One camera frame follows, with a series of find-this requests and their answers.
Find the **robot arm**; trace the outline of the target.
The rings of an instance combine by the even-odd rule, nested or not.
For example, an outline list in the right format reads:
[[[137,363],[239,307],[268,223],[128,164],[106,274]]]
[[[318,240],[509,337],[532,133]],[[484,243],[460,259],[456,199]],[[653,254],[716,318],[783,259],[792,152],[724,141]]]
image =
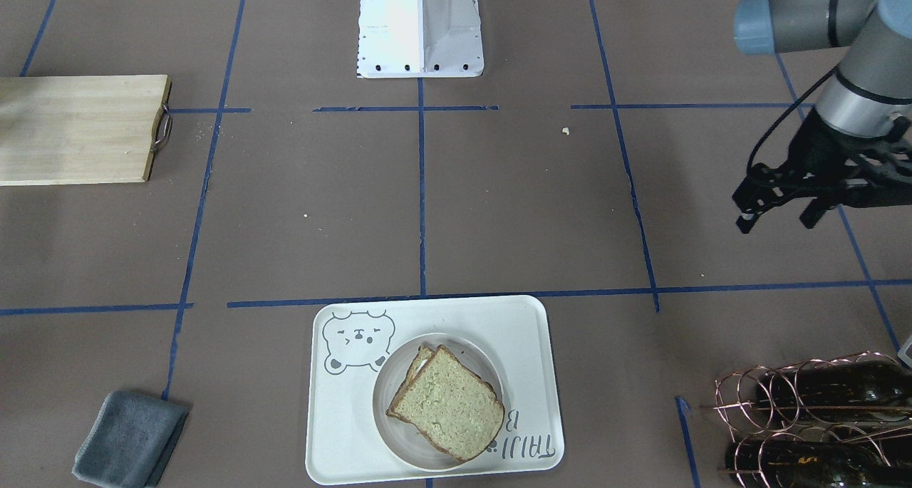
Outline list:
[[[910,0],[742,0],[733,33],[745,54],[846,48],[812,86],[819,96],[784,163],[749,159],[732,196],[743,234],[794,199],[809,200],[808,229],[839,205],[909,205]]]

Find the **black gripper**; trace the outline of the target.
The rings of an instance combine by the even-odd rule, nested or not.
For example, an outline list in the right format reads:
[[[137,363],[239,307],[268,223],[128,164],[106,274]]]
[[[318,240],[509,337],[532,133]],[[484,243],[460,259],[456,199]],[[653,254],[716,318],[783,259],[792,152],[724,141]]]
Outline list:
[[[759,218],[793,199],[810,199],[800,215],[807,229],[839,205],[853,208],[905,206],[911,202],[910,120],[887,121],[883,137],[862,138],[829,127],[817,111],[804,119],[779,167],[756,164],[732,200],[736,226],[749,234]]]

